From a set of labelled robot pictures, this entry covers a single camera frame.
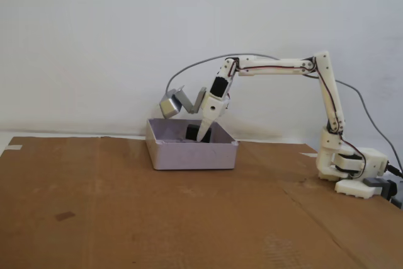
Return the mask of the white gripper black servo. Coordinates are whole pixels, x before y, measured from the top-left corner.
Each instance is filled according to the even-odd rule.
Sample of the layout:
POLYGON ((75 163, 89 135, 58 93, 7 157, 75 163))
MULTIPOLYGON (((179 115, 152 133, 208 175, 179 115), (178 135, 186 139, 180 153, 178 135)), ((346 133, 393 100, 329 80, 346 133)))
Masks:
POLYGON ((229 104, 229 89, 232 80, 227 76, 216 76, 203 99, 203 118, 196 140, 201 142, 213 122, 220 117, 229 104))

